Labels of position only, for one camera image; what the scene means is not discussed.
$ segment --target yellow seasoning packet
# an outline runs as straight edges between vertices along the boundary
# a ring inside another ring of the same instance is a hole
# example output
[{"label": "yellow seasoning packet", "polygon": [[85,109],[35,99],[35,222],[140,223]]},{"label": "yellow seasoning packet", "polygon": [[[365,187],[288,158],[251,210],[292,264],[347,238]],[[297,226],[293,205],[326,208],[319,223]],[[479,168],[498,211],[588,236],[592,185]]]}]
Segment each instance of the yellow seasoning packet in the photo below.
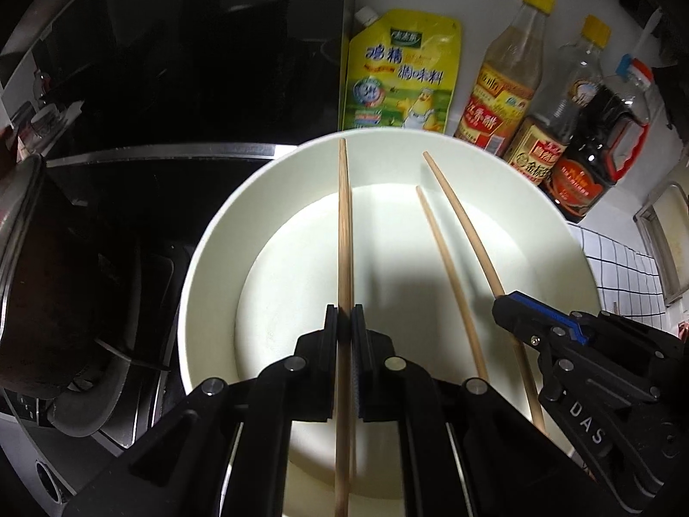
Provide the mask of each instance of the yellow seasoning packet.
[{"label": "yellow seasoning packet", "polygon": [[459,70],[459,21],[392,9],[349,43],[344,129],[443,132]]}]

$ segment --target bottle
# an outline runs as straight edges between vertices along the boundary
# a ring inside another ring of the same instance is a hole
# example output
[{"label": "bottle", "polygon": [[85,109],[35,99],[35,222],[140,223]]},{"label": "bottle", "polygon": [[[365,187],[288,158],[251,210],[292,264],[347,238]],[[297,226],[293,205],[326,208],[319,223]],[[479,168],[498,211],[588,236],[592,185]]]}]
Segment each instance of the bottle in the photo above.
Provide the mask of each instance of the bottle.
[{"label": "bottle", "polygon": [[511,25],[489,46],[455,132],[498,157],[541,82],[543,34],[555,0],[522,0]]},{"label": "bottle", "polygon": [[572,143],[540,185],[569,221],[580,222],[634,164],[649,132],[652,79],[635,58],[626,75],[604,78],[581,112]]},{"label": "bottle", "polygon": [[603,78],[600,54],[609,38],[610,27],[588,16],[580,38],[557,51],[550,75],[504,154],[504,160],[533,184],[540,184],[562,155],[581,110],[598,92]]}]

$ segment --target wooden chopstick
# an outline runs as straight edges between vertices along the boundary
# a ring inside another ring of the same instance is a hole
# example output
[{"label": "wooden chopstick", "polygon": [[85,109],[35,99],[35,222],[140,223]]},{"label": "wooden chopstick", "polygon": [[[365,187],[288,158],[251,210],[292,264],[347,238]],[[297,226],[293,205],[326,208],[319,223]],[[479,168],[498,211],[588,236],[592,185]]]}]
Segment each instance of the wooden chopstick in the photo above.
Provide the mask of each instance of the wooden chopstick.
[{"label": "wooden chopstick", "polygon": [[[340,138],[338,167],[338,310],[349,318],[354,306],[351,188],[347,142]],[[338,337],[335,402],[335,517],[349,513],[351,457],[351,342]]]},{"label": "wooden chopstick", "polygon": [[428,200],[426,200],[424,191],[421,190],[421,187],[416,187],[416,194],[419,195],[421,208],[423,208],[424,214],[426,214],[428,225],[431,226],[431,232],[433,233],[435,242],[438,245],[438,250],[440,251],[440,256],[442,257],[442,263],[445,265],[445,271],[447,272],[447,277],[450,280],[450,286],[452,286],[452,291],[455,294],[457,307],[459,307],[459,312],[462,315],[462,321],[464,322],[466,337],[469,339],[469,346],[471,347],[471,355],[473,356],[474,364],[476,365],[476,372],[481,379],[488,381],[488,368],[486,367],[486,360],[483,357],[483,351],[481,350],[481,342],[478,339],[476,326],[474,324],[473,317],[471,316],[471,309],[469,307],[469,303],[466,301],[462,284],[459,282],[459,276],[457,275],[457,270],[452,262],[452,257],[450,257],[447,243],[445,243],[445,239],[442,236],[440,227],[438,226],[438,221],[436,221],[435,215],[433,215],[433,210],[431,210],[431,207],[428,205]]},{"label": "wooden chopstick", "polygon": [[[488,285],[490,286],[490,290],[493,292],[494,297],[505,295],[505,290],[502,287],[502,283],[500,283],[500,278],[495,271],[495,267],[493,266],[493,263],[490,261],[490,257],[486,252],[486,247],[483,246],[481,238],[478,236],[478,233],[476,232],[473,223],[469,219],[469,216],[466,215],[466,211],[459,201],[459,198],[457,198],[455,191],[452,190],[450,183],[447,182],[445,175],[442,174],[440,167],[438,167],[428,151],[424,151],[423,155],[426,163],[428,163],[428,166],[431,167],[433,175],[435,175],[435,178],[438,180],[440,188],[442,188],[443,193],[445,193],[445,196],[449,200],[450,206],[452,206],[452,209],[455,211],[459,223],[462,224],[466,237],[469,239],[471,248],[473,248],[476,256],[478,257],[478,261],[481,264],[483,273],[486,275]],[[546,433],[546,423],[543,419],[543,410],[538,402],[538,390],[536,390],[536,382],[533,380],[531,366],[528,364],[526,348],[524,344],[519,342],[519,340],[513,334],[510,334],[510,338],[512,348],[515,352],[515,357],[517,358],[519,372],[521,373],[521,380],[524,383],[526,400],[528,400],[528,408],[531,411],[531,420],[539,430],[541,430],[543,433]]]}]

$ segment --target cooking pot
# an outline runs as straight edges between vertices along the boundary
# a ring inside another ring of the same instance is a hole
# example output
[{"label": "cooking pot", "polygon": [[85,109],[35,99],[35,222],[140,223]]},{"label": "cooking pot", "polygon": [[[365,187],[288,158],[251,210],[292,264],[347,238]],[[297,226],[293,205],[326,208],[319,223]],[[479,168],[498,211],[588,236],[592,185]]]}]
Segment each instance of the cooking pot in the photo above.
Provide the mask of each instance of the cooking pot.
[{"label": "cooking pot", "polygon": [[[352,184],[354,295],[369,328],[433,377],[475,375],[447,273],[416,195],[426,192],[457,266],[487,358],[491,384],[528,417],[508,333],[447,199],[423,159],[429,151],[463,202],[507,292],[560,310],[598,312],[595,281],[563,217],[512,167],[475,146],[428,132],[380,128],[333,134],[261,168],[209,224],[183,288],[178,350],[185,391],[210,376],[256,377],[323,327],[337,301],[338,140],[347,139]],[[540,372],[530,352],[537,381]],[[566,438],[546,418],[563,450]],[[394,423],[356,426],[351,515],[404,513]],[[292,426],[284,514],[333,511],[334,425]]]},{"label": "cooking pot", "polygon": [[122,320],[126,279],[84,211],[40,156],[0,181],[0,386],[53,399]]}]

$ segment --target grid-patterned tile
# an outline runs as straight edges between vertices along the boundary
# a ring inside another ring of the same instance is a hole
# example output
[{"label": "grid-patterned tile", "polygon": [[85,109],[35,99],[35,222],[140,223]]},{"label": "grid-patterned tile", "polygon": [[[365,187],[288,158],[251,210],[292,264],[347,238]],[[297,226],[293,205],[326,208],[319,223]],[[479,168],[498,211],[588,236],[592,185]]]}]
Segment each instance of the grid-patterned tile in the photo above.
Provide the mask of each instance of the grid-patterned tile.
[{"label": "grid-patterned tile", "polygon": [[570,224],[570,230],[587,256],[603,308],[661,329],[665,303],[655,260],[589,229]]}]

